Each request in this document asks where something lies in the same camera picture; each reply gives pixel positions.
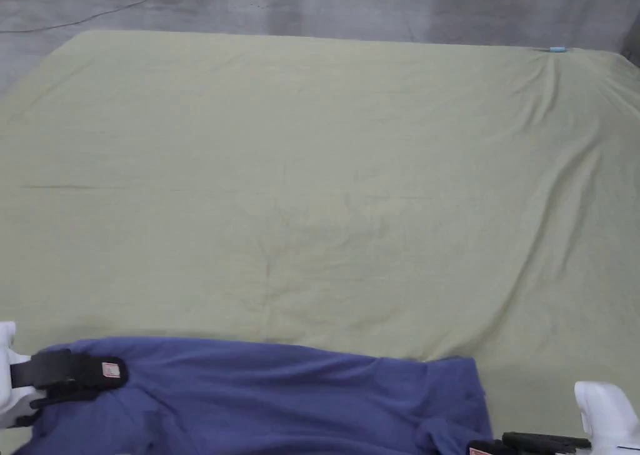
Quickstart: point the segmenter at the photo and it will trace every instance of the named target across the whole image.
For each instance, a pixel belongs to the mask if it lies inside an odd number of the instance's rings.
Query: wrinkled fabric
[[[617,54],[89,31],[0,99],[2,319],[470,356],[582,436],[577,380],[640,405],[639,193]]]
[[[103,339],[129,382],[47,407],[19,455],[463,455],[491,437],[474,360],[430,363],[301,346]]]

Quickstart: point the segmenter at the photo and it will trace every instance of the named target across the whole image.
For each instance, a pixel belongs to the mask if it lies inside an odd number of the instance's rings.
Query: mattress
[[[640,74],[616,54],[89,31],[0,127],[23,353],[472,356],[497,433],[581,434],[577,380],[640,404]]]

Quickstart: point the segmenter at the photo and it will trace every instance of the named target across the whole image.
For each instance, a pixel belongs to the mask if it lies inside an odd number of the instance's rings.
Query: blue cloth
[[[463,455],[490,439],[473,359],[419,363],[300,346],[122,338],[129,382],[49,406],[20,455]]]

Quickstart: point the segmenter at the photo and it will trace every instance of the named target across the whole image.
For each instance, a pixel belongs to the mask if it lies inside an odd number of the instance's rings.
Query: label
[[[107,378],[119,378],[118,364],[102,364],[102,374]]]

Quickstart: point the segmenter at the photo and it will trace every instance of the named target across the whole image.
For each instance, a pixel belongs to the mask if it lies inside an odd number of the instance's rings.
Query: cable
[[[50,27],[31,28],[28,30],[0,30],[0,33],[32,33],[32,32],[42,32],[45,30],[51,30],[51,29],[60,28],[60,27],[71,27],[72,25],[80,25],[82,23],[88,22],[89,20],[97,19],[98,17],[102,17],[105,14],[115,13],[116,11],[125,10],[127,8],[131,8],[136,5],[140,5],[146,1],[149,1],[149,0],[140,0],[139,2],[133,2],[128,5],[114,8],[112,10],[101,11],[100,13],[94,13],[92,14],[92,16],[87,17],[86,19],[79,20],[77,22],[70,22],[70,23],[60,24],[60,25],[52,25]]]

